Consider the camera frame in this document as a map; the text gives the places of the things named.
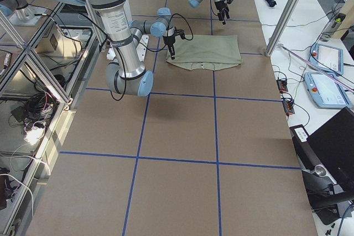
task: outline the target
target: sticker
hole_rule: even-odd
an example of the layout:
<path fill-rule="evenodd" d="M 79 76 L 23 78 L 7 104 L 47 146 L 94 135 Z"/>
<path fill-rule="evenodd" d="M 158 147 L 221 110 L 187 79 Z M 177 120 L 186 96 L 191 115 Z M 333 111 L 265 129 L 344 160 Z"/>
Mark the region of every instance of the sticker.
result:
<path fill-rule="evenodd" d="M 129 29 L 124 12 L 119 12 L 117 15 L 109 17 L 102 16 L 101 18 L 108 34 L 116 34 Z"/>
<path fill-rule="evenodd" d="M 308 135 L 306 134 L 304 128 L 302 128 L 302 127 L 295 128 L 295 133 L 298 135 L 301 142 L 308 141 Z"/>

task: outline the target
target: floor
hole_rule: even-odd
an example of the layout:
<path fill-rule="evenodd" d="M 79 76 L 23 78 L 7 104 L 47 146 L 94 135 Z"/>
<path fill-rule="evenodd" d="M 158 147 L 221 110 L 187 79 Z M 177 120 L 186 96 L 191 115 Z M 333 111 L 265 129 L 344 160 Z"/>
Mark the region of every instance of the floor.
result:
<path fill-rule="evenodd" d="M 153 92 L 117 103 L 101 55 L 27 235 L 317 235 L 254 1 L 226 25 L 207 0 L 129 1 L 134 19 L 168 6 L 194 34 L 237 34 L 243 64 L 188 71 L 148 52 Z"/>

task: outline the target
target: black cable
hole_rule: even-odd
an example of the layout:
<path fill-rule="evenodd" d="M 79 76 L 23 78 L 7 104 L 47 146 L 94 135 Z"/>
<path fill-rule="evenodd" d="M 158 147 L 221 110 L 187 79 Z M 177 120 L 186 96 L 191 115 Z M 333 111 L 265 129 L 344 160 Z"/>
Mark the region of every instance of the black cable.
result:
<path fill-rule="evenodd" d="M 306 124 L 304 124 L 304 127 L 305 127 L 305 126 L 307 126 L 307 125 L 310 123 L 310 114 L 309 114 L 309 112 L 308 112 L 308 111 L 306 111 L 306 110 L 305 110 L 305 108 L 303 108 L 303 107 L 301 107 L 300 105 L 296 104 L 295 102 L 294 102 L 294 105 L 296 105 L 296 106 L 300 107 L 300 108 L 301 108 L 302 110 L 304 110 L 304 111 L 305 111 L 305 113 L 308 115 L 309 119 L 308 119 L 307 123 L 306 123 Z"/>
<path fill-rule="evenodd" d="M 37 53 L 38 55 L 43 55 L 45 57 L 47 57 L 48 59 L 50 59 L 51 61 L 55 62 L 57 65 L 61 65 L 61 66 L 65 66 L 65 64 L 59 63 L 58 61 L 54 60 L 51 56 L 43 54 L 43 53 Z"/>
<path fill-rule="evenodd" d="M 296 72 L 294 72 L 294 71 L 292 71 L 292 70 L 290 70 L 290 66 L 291 66 L 291 55 L 290 55 L 290 52 L 288 52 L 288 54 L 289 54 L 289 65 L 288 65 L 288 70 L 289 70 L 289 72 L 291 72 L 291 73 L 293 73 L 293 74 L 295 74 L 295 75 L 297 75 L 297 76 L 299 76 L 300 77 L 300 81 L 298 81 L 298 82 L 304 82 L 305 81 L 305 78 L 304 78 L 304 75 L 302 74 L 302 75 L 300 75 L 300 74 L 298 74 L 298 73 L 296 73 Z"/>
<path fill-rule="evenodd" d="M 192 37 L 190 38 L 190 39 L 187 39 L 187 38 L 185 38 L 185 40 L 187 40 L 187 41 L 192 41 L 193 40 L 193 37 L 194 37 L 194 34 L 193 34 L 193 31 L 192 31 L 192 28 L 191 28 L 191 26 L 189 25 L 189 23 L 188 23 L 188 21 L 187 21 L 187 19 L 185 18 L 185 17 L 183 17 L 181 14 L 179 14 L 179 13 L 174 13 L 174 14 L 172 14 L 172 16 L 171 16 L 171 18 L 170 18 L 170 22 L 172 21 L 172 19 L 173 19 L 173 17 L 174 16 L 180 16 L 181 18 L 183 18 L 183 20 L 187 23 L 187 25 L 188 25 L 188 27 L 189 27 L 189 30 L 190 30 L 190 32 L 191 32 L 191 34 L 192 34 Z"/>
<path fill-rule="evenodd" d="M 9 54 L 13 55 L 12 52 L 7 51 L 7 50 L 0 49 L 0 51 L 3 51 L 3 52 L 5 52 L 5 53 L 9 53 Z"/>
<path fill-rule="evenodd" d="M 113 96 L 112 91 L 110 91 L 110 93 L 111 93 L 112 99 L 115 100 L 115 101 L 117 101 L 117 102 L 119 102 L 120 100 L 123 99 L 124 95 L 126 94 L 126 89 L 127 89 L 127 73 L 126 73 L 126 66 L 125 66 L 125 64 L 124 64 L 123 55 L 121 54 L 121 51 L 119 50 L 119 48 L 117 48 L 116 50 L 118 51 L 118 54 L 119 54 L 119 56 L 120 56 L 120 58 L 121 58 L 121 62 L 122 62 L 122 65 L 123 65 L 123 70 L 124 70 L 124 91 L 123 91 L 123 93 L 122 93 L 122 95 L 121 95 L 121 97 L 120 97 L 119 99 L 116 99 L 116 98 Z"/>
<path fill-rule="evenodd" d="M 60 20 L 60 22 L 63 24 L 63 26 L 66 28 L 66 25 L 65 25 L 65 23 L 63 22 L 63 20 L 59 17 L 59 15 L 57 14 L 57 12 L 56 11 L 54 11 L 53 9 L 51 9 L 51 8 L 48 8 L 48 7 L 43 7 L 43 6 L 38 6 L 38 5 L 34 5 L 34 4 L 29 4 L 30 6 L 33 6 L 33 7 L 37 7 L 37 8 L 45 8 L 45 9 L 48 9 L 48 10 L 50 10 L 54 15 L 56 15 L 57 16 L 57 18 Z"/>
<path fill-rule="evenodd" d="M 20 69 L 21 74 L 26 78 L 26 80 L 28 80 L 29 82 L 31 82 L 32 84 L 35 84 L 35 81 L 31 80 L 21 69 Z"/>
<path fill-rule="evenodd" d="M 162 47 L 161 49 L 158 49 L 158 50 L 152 50 L 152 49 L 150 49 L 150 48 L 148 48 L 145 44 L 143 44 L 143 43 L 141 43 L 141 45 L 143 45 L 148 51 L 150 51 L 150 52 L 153 52 L 153 53 L 157 53 L 157 52 L 160 52 L 160 51 L 162 51 L 162 50 L 164 50 L 165 49 L 165 47 L 166 47 L 166 44 L 164 45 L 164 47 Z"/>

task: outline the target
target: wire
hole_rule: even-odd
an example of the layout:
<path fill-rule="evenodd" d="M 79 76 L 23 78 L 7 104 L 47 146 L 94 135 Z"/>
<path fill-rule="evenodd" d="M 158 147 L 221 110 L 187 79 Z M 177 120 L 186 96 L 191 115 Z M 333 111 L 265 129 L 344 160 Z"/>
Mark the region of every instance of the wire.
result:
<path fill-rule="evenodd" d="M 339 236 L 341 234 L 341 229 L 342 229 L 342 225 L 343 225 L 343 221 L 344 221 L 344 218 L 345 218 L 345 215 L 346 213 L 348 212 L 348 210 L 354 206 L 354 203 L 351 203 L 347 209 L 344 211 L 344 214 L 342 216 L 342 220 L 341 220 L 341 224 L 339 225 L 339 228 L 338 228 L 338 233 L 337 233 L 337 236 Z"/>
<path fill-rule="evenodd" d="M 31 82 L 32 84 L 35 84 L 35 82 L 33 80 L 31 80 L 21 69 L 20 69 L 21 74 L 26 78 L 26 80 L 28 80 L 29 82 Z"/>
<path fill-rule="evenodd" d="M 122 62 L 122 65 L 123 65 L 123 70 L 124 70 L 124 91 L 121 95 L 121 97 L 119 99 L 116 99 L 114 96 L 113 96 L 113 93 L 112 91 L 110 91 L 111 93 L 111 97 L 113 100 L 119 102 L 123 99 L 124 95 L 126 94 L 126 89 L 127 89 L 127 73 L 126 73 L 126 66 L 124 65 L 124 59 L 123 59 L 123 55 L 121 54 L 121 51 L 119 50 L 119 48 L 117 48 L 117 51 L 118 51 L 118 54 L 121 58 L 121 62 Z"/>
<path fill-rule="evenodd" d="M 46 55 L 46 54 L 43 54 L 43 53 L 37 53 L 38 55 L 43 55 L 45 57 L 47 57 L 48 59 L 50 59 L 51 61 L 55 62 L 57 65 L 61 65 L 61 66 L 65 66 L 66 64 L 62 64 L 62 63 L 59 63 L 58 61 L 54 60 L 51 56 L 49 55 Z"/>
<path fill-rule="evenodd" d="M 34 160 L 34 161 L 36 161 L 36 162 L 38 162 L 38 163 L 43 164 L 43 165 L 47 168 L 48 174 L 51 175 L 51 171 L 50 171 L 50 167 L 49 167 L 48 163 L 42 161 L 41 159 L 37 159 L 37 158 L 35 158 L 35 157 L 28 156 L 28 155 L 4 156 L 2 153 L 0 153 L 0 156 L 3 157 L 3 158 L 10 158 L 10 159 L 15 159 L 15 158 L 29 158 L 29 159 L 31 159 L 31 160 Z"/>
<path fill-rule="evenodd" d="M 53 9 L 48 8 L 48 7 L 43 7 L 43 6 L 34 5 L 34 4 L 29 4 L 29 5 L 30 5 L 30 6 L 33 6 L 33 7 L 37 7 L 37 8 L 45 8 L 45 9 L 50 10 L 55 16 L 57 16 L 57 18 L 60 20 L 60 22 L 61 22 L 61 23 L 63 24 L 63 26 L 66 28 L 66 25 L 65 25 L 65 23 L 63 22 L 63 20 L 59 17 L 59 15 L 57 14 L 57 12 L 55 12 Z M 58 26 L 57 22 L 56 22 L 51 16 L 49 16 L 49 18 Z M 64 37 L 66 37 L 66 38 L 68 38 L 68 39 L 71 39 L 71 40 L 73 40 L 73 41 L 78 41 L 78 40 L 75 40 L 75 39 L 71 38 L 70 32 L 69 32 L 69 31 L 67 31 L 67 32 L 69 33 L 69 36 L 70 36 L 70 37 L 68 37 L 68 36 L 66 36 L 65 34 L 63 34 Z M 75 44 L 75 43 L 74 43 L 74 47 L 75 47 L 76 56 L 77 56 L 77 48 L 76 48 L 76 44 Z"/>
<path fill-rule="evenodd" d="M 158 50 L 152 50 L 152 49 L 150 49 L 150 48 L 148 48 L 145 44 L 143 44 L 143 43 L 140 43 L 141 45 L 143 45 L 148 51 L 150 51 L 150 52 L 153 52 L 153 53 L 157 53 L 157 52 L 160 52 L 160 51 L 162 51 L 162 50 L 164 50 L 165 49 L 165 47 L 166 47 L 166 44 L 164 45 L 164 47 L 162 47 L 161 49 L 158 49 Z"/>
<path fill-rule="evenodd" d="M 192 41 L 193 40 L 193 37 L 194 37 L 194 34 L 193 34 L 193 31 L 192 31 L 192 28 L 191 28 L 191 26 L 189 25 L 189 23 L 188 23 L 188 21 L 187 21 L 187 19 L 185 18 L 185 17 L 183 17 L 181 14 L 179 14 L 179 13 L 174 13 L 174 14 L 172 14 L 172 16 L 171 16 L 171 18 L 170 18 L 170 23 L 171 23 L 171 21 L 172 21 L 172 19 L 173 19 L 173 17 L 174 16 L 180 16 L 181 18 L 183 18 L 183 20 L 187 23 L 187 25 L 188 25 L 188 27 L 189 27 L 189 30 L 190 30 L 190 32 L 191 32 L 191 34 L 192 34 L 192 37 L 190 38 L 190 39 L 187 39 L 187 38 L 185 38 L 187 41 Z"/>
<path fill-rule="evenodd" d="M 303 74 L 300 75 L 300 74 L 298 74 L 298 73 L 296 73 L 296 72 L 290 70 L 290 66 L 291 66 L 291 54 L 290 54 L 290 52 L 288 52 L 288 54 L 289 54 L 289 58 L 288 58 L 288 59 L 289 59 L 289 65 L 288 65 L 288 70 L 289 70 L 289 72 L 291 72 L 291 73 L 293 73 L 293 74 L 295 74 L 295 75 L 297 75 L 297 76 L 300 77 L 300 81 L 298 81 L 299 83 L 304 82 L 304 81 L 305 81 L 305 78 L 304 78 L 304 75 L 303 75 Z"/>
<path fill-rule="evenodd" d="M 9 54 L 13 55 L 12 52 L 7 51 L 7 50 L 0 49 L 0 51 L 3 51 L 3 52 L 5 52 L 5 53 L 9 53 Z"/>
<path fill-rule="evenodd" d="M 304 127 L 307 126 L 307 125 L 310 123 L 310 114 L 309 114 L 309 112 L 306 111 L 305 108 L 303 108 L 303 107 L 301 107 L 300 105 L 296 104 L 295 102 L 294 102 L 294 105 L 300 107 L 300 108 L 301 108 L 302 110 L 304 110 L 305 113 L 308 115 L 308 121 L 307 121 L 307 123 L 304 125 Z"/>
<path fill-rule="evenodd" d="M 12 176 L 11 174 L 0 174 L 0 176 L 11 177 L 12 179 L 14 179 L 15 181 L 17 181 L 19 184 L 21 184 L 23 187 L 25 187 L 27 189 L 27 191 L 31 194 L 31 198 L 32 198 L 32 217 L 33 217 L 33 214 L 34 214 L 34 196 L 33 196 L 33 193 L 31 191 L 31 189 L 27 185 L 25 185 L 24 183 L 22 183 L 19 180 L 17 180 L 17 178 Z"/>

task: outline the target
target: grid line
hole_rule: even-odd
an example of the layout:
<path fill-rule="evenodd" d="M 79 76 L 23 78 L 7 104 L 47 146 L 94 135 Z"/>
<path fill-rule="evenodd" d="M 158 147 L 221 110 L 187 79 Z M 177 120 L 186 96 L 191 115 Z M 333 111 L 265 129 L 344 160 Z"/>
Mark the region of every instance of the grid line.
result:
<path fill-rule="evenodd" d="M 155 55 L 155 61 L 154 61 L 153 71 L 155 70 L 155 67 L 156 67 L 157 55 L 158 55 L 158 53 L 156 53 L 156 55 Z M 130 189 L 129 197 L 128 197 L 128 204 L 127 204 L 126 216 L 125 216 L 125 219 L 124 219 L 124 226 L 123 226 L 122 236 L 125 236 L 125 235 L 126 235 L 127 224 L 128 224 L 128 217 L 129 217 L 129 210 L 130 210 L 130 205 L 131 205 L 132 197 L 133 197 L 134 184 L 135 184 L 135 179 L 136 179 L 136 174 L 137 174 L 137 169 L 138 169 L 140 149 L 141 149 L 142 142 L 143 142 L 143 136 L 144 136 L 144 129 L 145 129 L 145 124 L 146 124 L 146 119 L 147 119 L 147 115 L 148 115 L 149 102 L 150 102 L 150 95 L 148 95 L 148 98 L 147 98 L 147 101 L 146 101 L 144 119 L 143 119 L 143 124 L 142 124 L 142 130 L 141 130 L 141 134 L 140 134 L 140 139 L 139 139 L 139 146 L 138 146 L 138 151 L 137 151 L 137 157 L 136 157 L 135 166 L 134 166 L 134 171 L 133 171 L 131 189 Z"/>
<path fill-rule="evenodd" d="M 92 88 L 88 87 L 89 91 L 110 91 L 107 88 Z M 182 97 L 198 97 L 198 98 L 217 98 L 217 99 L 239 99 L 243 101 L 258 101 L 258 102 L 282 102 L 280 99 L 257 99 L 257 98 L 244 98 L 244 97 L 227 97 L 227 96 L 208 96 L 208 95 L 193 95 L 193 94 L 177 94 L 167 92 L 151 92 L 151 95 L 166 95 L 166 96 L 182 96 Z"/>
<path fill-rule="evenodd" d="M 171 162 L 184 162 L 184 163 L 194 163 L 194 164 L 211 164 L 211 165 L 225 165 L 225 166 L 239 166 L 239 167 L 256 167 L 265 169 L 283 169 L 283 170 L 301 170 L 300 167 L 294 166 L 279 166 L 279 165 L 266 165 L 266 164 L 248 164 L 248 163 L 238 163 L 238 162 L 225 162 L 219 161 L 206 161 L 206 160 L 188 160 L 188 159 L 173 159 L 173 158 L 159 158 L 159 157 L 148 157 L 148 156 L 133 156 L 133 155 L 120 155 L 120 154 L 110 154 L 110 153 L 92 153 L 92 152 L 81 152 L 81 151 L 60 151 L 60 154 L 66 155 L 82 155 L 82 156 L 96 156 L 96 157 L 112 157 L 112 158 L 122 158 L 122 159 L 139 159 L 139 160 L 155 160 L 155 161 L 171 161 Z"/>

